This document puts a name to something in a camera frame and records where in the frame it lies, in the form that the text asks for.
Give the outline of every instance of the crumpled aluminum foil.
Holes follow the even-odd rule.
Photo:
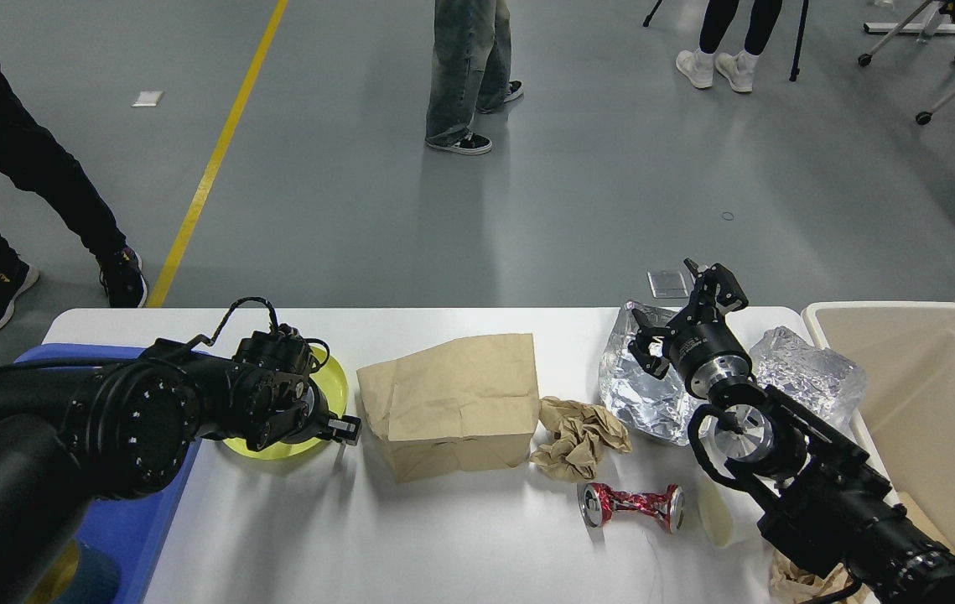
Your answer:
[[[693,398],[677,371],[656,379],[641,370],[627,347],[637,336],[637,321],[631,313],[641,309],[653,325],[667,325],[675,310],[658,309],[630,301],[619,309],[619,317],[600,356],[599,394],[605,408],[623,424],[670,444],[689,444],[687,425],[703,401]]]
[[[656,379],[638,366],[627,349],[637,334],[637,321],[631,313],[635,307],[648,315],[653,325],[667,325],[675,316],[673,310],[634,301],[619,309],[600,356],[600,401],[628,427],[664,443],[688,445],[689,418],[703,401],[687,393],[675,368],[664,379]],[[750,357],[761,386],[771,383],[843,432],[864,398],[868,382],[863,368],[829,348],[810,346],[785,326],[768,330],[750,348]]]
[[[868,378],[861,366],[833,349],[810,346],[786,326],[766,331],[749,356],[757,383],[779,388],[838,431],[846,431],[864,400]]]

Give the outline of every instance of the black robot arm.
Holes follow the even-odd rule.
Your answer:
[[[67,359],[0,367],[0,601],[23,601],[95,497],[164,489],[197,437],[355,444],[361,420],[336,416],[312,378],[323,363],[294,328],[244,339],[232,359],[158,340],[135,360]]]
[[[634,310],[630,351],[657,378],[675,367],[689,393],[708,401],[688,425],[700,466],[757,501],[760,534],[802,569],[826,576],[842,562],[855,585],[868,585],[884,604],[955,601],[955,555],[918,530],[904,506],[884,503],[890,482],[869,466],[868,452],[794,398],[757,385],[752,359],[726,325],[726,313],[748,304],[734,275],[719,264],[700,271],[685,263],[696,278],[688,304],[666,326]],[[708,417],[729,476],[704,447]]]

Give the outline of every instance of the white bin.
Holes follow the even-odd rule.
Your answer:
[[[825,302],[803,317],[817,346],[864,367],[860,413],[892,484],[955,548],[955,303]]]

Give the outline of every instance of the floor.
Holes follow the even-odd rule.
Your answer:
[[[955,85],[955,39],[856,64],[876,40],[861,23],[913,0],[815,3],[797,83],[787,3],[748,96],[673,68],[703,1],[666,3],[646,29],[651,0],[515,0],[526,95],[476,119],[496,146],[476,158],[421,144],[431,4],[290,1],[163,305],[612,306],[649,299],[646,271],[686,256],[729,265],[753,305],[955,298],[955,101],[913,122]],[[0,0],[8,79],[150,283],[277,6]],[[139,91],[165,96],[131,108]],[[1,175],[0,225],[43,271],[0,333],[2,364],[106,300],[77,238]]]

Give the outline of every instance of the yellow plate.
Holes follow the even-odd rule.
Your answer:
[[[317,360],[323,361],[324,351],[321,351],[320,348],[313,348],[313,356]],[[343,367],[340,366],[339,361],[335,360],[335,357],[328,359],[324,367],[321,367],[320,371],[312,374],[309,378],[313,379],[317,386],[320,386],[321,393],[324,393],[324,396],[328,398],[328,409],[331,409],[332,413],[339,416],[346,413],[346,374],[343,373]],[[312,450],[313,447],[323,442],[321,439],[309,439],[296,445],[275,443],[266,447],[265,450],[251,451],[247,449],[247,441],[244,439],[224,440],[224,444],[232,451],[251,459],[283,459],[285,456],[293,456],[300,454],[300,452]]]

